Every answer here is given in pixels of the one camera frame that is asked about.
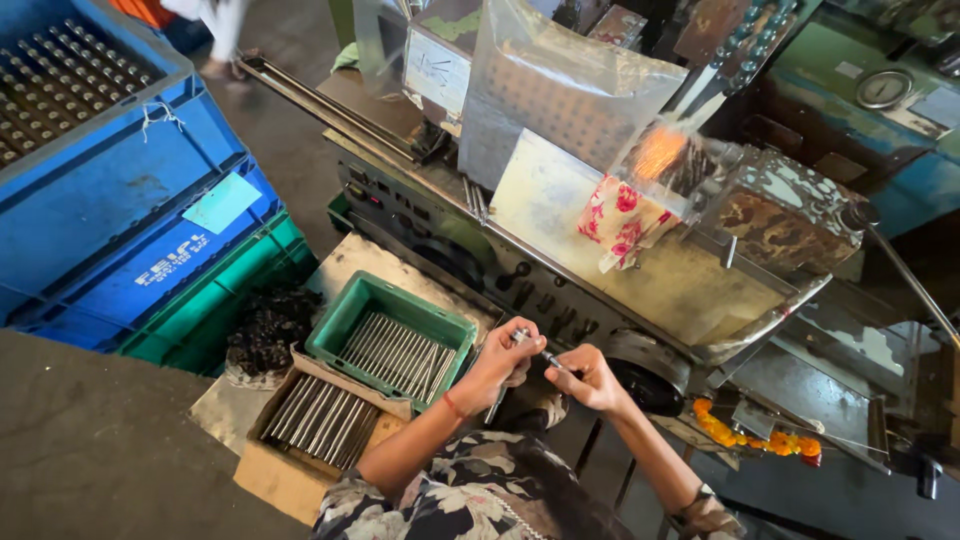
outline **floral print clothing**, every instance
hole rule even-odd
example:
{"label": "floral print clothing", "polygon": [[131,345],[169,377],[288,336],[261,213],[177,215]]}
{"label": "floral print clothing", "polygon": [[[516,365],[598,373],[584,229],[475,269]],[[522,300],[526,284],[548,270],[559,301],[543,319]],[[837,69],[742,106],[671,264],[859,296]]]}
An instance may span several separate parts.
{"label": "floral print clothing", "polygon": [[[473,431],[447,443],[426,469],[396,504],[356,469],[345,472],[327,491],[311,540],[633,537],[530,433]],[[709,540],[739,537],[739,524],[709,493],[681,523],[685,538],[702,527],[717,531],[703,536]]]}
{"label": "floral print clothing", "polygon": [[604,175],[577,222],[577,231],[603,246],[603,273],[630,268],[641,249],[680,223],[680,218],[616,177]]}

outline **rod in crate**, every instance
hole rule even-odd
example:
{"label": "rod in crate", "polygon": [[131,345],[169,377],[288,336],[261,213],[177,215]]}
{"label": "rod in crate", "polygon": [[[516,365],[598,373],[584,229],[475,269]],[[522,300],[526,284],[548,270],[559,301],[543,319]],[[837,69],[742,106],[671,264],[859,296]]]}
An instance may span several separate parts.
{"label": "rod in crate", "polygon": [[415,399],[437,392],[457,351],[382,313],[367,313],[340,358]]}
{"label": "rod in crate", "polygon": [[340,387],[303,374],[260,439],[296,447],[346,470],[367,446],[378,411]]}

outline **teal plastic crate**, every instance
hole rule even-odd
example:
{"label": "teal plastic crate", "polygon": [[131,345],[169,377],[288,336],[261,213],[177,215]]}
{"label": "teal plastic crate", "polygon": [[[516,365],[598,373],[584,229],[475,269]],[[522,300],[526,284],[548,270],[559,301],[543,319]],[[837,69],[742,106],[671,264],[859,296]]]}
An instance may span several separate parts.
{"label": "teal plastic crate", "polygon": [[286,210],[244,239],[131,335],[117,350],[166,367],[208,375],[224,361],[247,294],[300,284],[318,266]]}
{"label": "teal plastic crate", "polygon": [[[372,313],[385,315],[427,339],[455,351],[440,384],[425,400],[408,394],[340,357],[351,336]],[[424,411],[450,387],[467,357],[477,329],[460,315],[434,306],[402,288],[359,270],[327,309],[304,347],[307,353],[388,397],[408,398],[414,410]]]}

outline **pink floral fabric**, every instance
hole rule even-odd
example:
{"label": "pink floral fabric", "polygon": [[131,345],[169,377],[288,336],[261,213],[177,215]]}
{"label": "pink floral fabric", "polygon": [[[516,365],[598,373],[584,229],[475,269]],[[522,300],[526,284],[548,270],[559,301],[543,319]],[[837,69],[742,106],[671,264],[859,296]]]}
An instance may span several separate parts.
{"label": "pink floral fabric", "polygon": [[590,196],[577,231],[607,250],[600,259],[600,271],[606,273],[633,266],[641,249],[652,247],[678,223],[669,210],[608,174]]}

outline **concrete floor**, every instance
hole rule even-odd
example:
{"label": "concrete floor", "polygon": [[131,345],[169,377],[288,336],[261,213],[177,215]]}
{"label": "concrete floor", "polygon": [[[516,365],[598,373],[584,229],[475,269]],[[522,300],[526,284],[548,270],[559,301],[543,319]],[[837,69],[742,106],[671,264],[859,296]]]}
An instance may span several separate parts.
{"label": "concrete floor", "polygon": [[[318,84],[339,52],[326,2],[261,0],[241,47]],[[314,253],[340,241],[323,127],[269,90],[211,85]],[[238,458],[187,409],[211,379],[0,331],[0,538],[305,538],[232,481]]]}

